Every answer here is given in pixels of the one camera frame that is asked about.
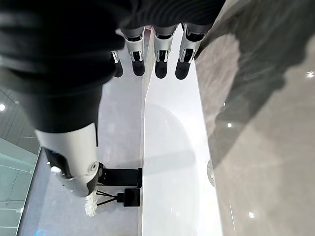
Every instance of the white basin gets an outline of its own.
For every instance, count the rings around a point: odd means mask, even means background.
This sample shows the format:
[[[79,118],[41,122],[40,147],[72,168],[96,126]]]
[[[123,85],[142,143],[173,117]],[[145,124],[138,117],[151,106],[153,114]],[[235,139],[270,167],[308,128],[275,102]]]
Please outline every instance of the white basin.
[[[194,61],[184,80],[175,77],[182,32],[166,77],[153,70],[145,100],[142,236],[222,235]]]

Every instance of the robotic hand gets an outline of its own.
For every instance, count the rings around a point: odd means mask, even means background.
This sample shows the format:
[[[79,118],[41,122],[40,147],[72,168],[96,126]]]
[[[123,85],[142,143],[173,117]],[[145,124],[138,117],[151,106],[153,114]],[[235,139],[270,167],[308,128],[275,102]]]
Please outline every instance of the robotic hand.
[[[0,84],[15,91],[65,187],[84,197],[101,176],[98,107],[102,85],[117,74],[116,51],[126,41],[134,73],[143,75],[143,26],[154,26],[163,78],[174,31],[185,23],[176,69],[183,79],[224,1],[0,0]]]

